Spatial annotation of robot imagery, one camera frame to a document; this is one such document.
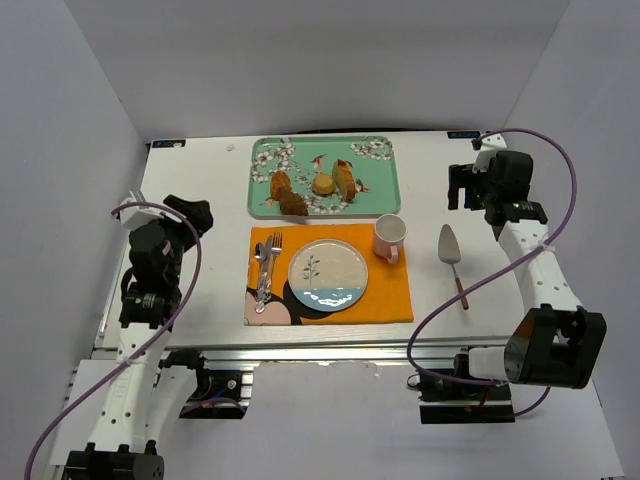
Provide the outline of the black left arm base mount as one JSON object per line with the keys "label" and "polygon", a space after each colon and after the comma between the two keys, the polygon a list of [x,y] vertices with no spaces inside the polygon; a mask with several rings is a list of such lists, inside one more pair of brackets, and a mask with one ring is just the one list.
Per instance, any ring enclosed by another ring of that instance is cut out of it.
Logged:
{"label": "black left arm base mount", "polygon": [[243,404],[241,370],[214,368],[204,353],[195,349],[171,351],[159,366],[163,370],[185,366],[195,372],[196,387],[180,413],[181,419],[244,418],[247,406]]}

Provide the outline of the metal cake server wooden handle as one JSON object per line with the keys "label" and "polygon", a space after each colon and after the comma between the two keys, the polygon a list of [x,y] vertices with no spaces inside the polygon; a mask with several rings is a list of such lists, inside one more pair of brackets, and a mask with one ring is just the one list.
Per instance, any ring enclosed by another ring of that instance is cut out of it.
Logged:
{"label": "metal cake server wooden handle", "polygon": [[458,293],[461,294],[464,291],[464,287],[456,270],[457,264],[461,261],[461,251],[449,224],[443,224],[441,227],[437,253],[439,260],[451,267]]}

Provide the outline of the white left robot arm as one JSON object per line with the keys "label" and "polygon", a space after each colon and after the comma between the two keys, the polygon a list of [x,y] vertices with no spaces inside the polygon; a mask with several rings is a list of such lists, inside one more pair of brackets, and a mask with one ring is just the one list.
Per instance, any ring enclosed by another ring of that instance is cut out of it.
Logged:
{"label": "white left robot arm", "polygon": [[161,359],[177,315],[190,298],[179,288],[182,260],[202,250],[214,225],[206,200],[174,195],[153,204],[137,194],[117,209],[129,231],[130,267],[121,281],[115,367],[86,446],[69,453],[65,479],[160,479],[162,438],[195,392],[202,361],[195,351]]}

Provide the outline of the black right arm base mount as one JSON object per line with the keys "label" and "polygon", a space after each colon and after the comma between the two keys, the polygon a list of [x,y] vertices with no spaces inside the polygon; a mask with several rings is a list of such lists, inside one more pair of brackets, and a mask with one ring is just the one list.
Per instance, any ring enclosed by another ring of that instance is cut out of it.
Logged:
{"label": "black right arm base mount", "polygon": [[407,378],[407,388],[418,394],[423,425],[514,423],[508,386],[452,383],[422,373]]}

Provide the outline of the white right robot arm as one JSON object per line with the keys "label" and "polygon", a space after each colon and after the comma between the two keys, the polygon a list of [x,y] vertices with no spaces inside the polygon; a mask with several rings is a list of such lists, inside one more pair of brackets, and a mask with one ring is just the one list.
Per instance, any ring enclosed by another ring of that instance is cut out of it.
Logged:
{"label": "white right robot arm", "polygon": [[606,334],[604,317],[587,311],[572,292],[555,253],[546,245],[548,219],[528,198],[532,158],[499,150],[479,166],[449,168],[448,207],[481,210],[494,236],[516,263],[524,318],[503,347],[473,347],[474,380],[582,389]]}

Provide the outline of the sliced bread loaf piece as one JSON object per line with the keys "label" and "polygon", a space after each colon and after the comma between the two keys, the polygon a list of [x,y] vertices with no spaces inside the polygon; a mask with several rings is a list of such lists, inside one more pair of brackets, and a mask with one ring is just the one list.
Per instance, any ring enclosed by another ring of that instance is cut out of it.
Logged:
{"label": "sliced bread loaf piece", "polygon": [[356,182],[351,172],[350,163],[338,159],[332,168],[332,178],[343,201],[351,202],[357,193]]}

